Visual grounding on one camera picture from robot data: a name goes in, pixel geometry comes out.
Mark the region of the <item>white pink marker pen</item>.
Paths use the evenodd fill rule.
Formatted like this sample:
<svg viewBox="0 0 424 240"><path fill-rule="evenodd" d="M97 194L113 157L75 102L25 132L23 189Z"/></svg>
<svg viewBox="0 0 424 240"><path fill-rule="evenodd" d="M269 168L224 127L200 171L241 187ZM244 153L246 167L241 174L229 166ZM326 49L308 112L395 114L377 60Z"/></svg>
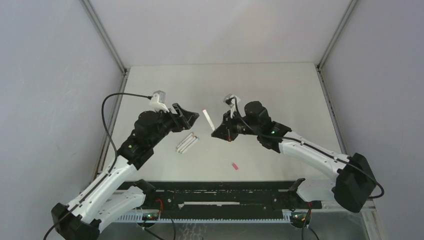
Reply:
<svg viewBox="0 0 424 240"><path fill-rule="evenodd" d="M212 131L215 131L216 130L215 125L213 124L212 119L210 118L210 115L208 114L207 110L203 109L202 112L203 112L208 124L210 125Z"/></svg>

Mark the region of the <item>white yellow marker pen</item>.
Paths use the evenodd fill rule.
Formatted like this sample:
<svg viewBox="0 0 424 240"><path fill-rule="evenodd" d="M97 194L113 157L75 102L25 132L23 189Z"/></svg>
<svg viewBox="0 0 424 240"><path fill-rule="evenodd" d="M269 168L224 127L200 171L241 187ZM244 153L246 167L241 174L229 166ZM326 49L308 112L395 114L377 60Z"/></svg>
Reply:
<svg viewBox="0 0 424 240"><path fill-rule="evenodd" d="M191 132L188 136L186 136L176 147L176 151L180 149L189 139L191 139L194 136L194 133Z"/></svg>

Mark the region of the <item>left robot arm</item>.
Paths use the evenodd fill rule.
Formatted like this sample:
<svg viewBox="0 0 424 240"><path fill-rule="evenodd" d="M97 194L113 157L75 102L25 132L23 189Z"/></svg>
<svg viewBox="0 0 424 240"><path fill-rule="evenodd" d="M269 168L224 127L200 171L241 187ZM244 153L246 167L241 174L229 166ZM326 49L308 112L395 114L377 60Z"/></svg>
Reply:
<svg viewBox="0 0 424 240"><path fill-rule="evenodd" d="M124 193L113 195L128 177L154 154L154 147L170 132L189 130L199 114L174 103L170 110L142 112L129 137L117 150L116 159L83 192L67 204L51 210L53 228L66 240L96 240L100 233L127 211L153 207L154 186L139 180Z"/></svg>

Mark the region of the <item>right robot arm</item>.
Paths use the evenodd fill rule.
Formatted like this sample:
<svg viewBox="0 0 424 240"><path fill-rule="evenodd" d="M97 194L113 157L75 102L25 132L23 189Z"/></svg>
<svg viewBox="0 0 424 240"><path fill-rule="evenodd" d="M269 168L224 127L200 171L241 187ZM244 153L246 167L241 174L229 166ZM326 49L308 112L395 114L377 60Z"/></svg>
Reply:
<svg viewBox="0 0 424 240"><path fill-rule="evenodd" d="M317 184L302 180L289 194L289 203L293 207L334 200L345 210L358 213L366 201L374 199L372 192L376 187L384 189L362 154L336 153L306 140L290 127L273 121L259 101L245 105L245 116L240 114L239 100L235 95L227 97L224 103L230 109L211 133L213 138L232 142L238 135L256 136L264 148L294 157L328 177L327 181Z"/></svg>

